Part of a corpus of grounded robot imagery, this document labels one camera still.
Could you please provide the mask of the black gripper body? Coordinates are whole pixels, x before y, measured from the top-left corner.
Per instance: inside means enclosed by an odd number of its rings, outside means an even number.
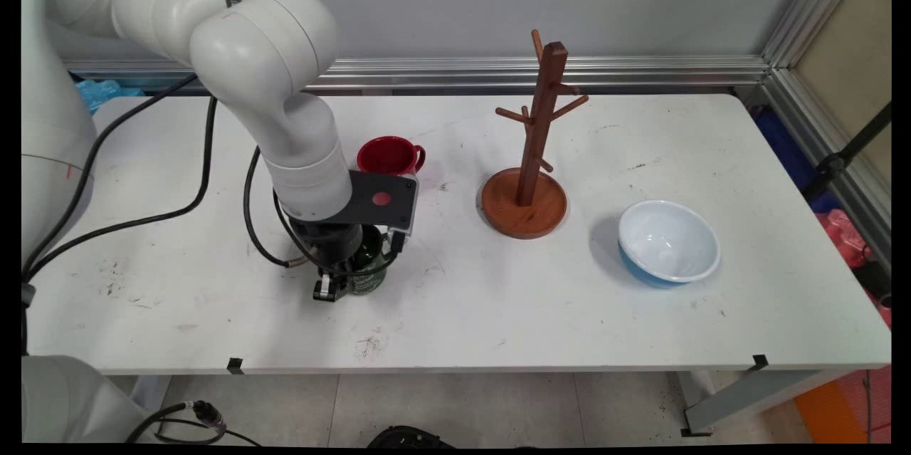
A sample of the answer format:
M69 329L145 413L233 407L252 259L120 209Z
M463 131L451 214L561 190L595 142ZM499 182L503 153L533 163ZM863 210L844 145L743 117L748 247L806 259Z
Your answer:
M322 267L342 271L333 273L332 277L358 274L354 260L364 238L360 224L326 224L299 219L289 222L294 238L318 261L319 277L323 276Z

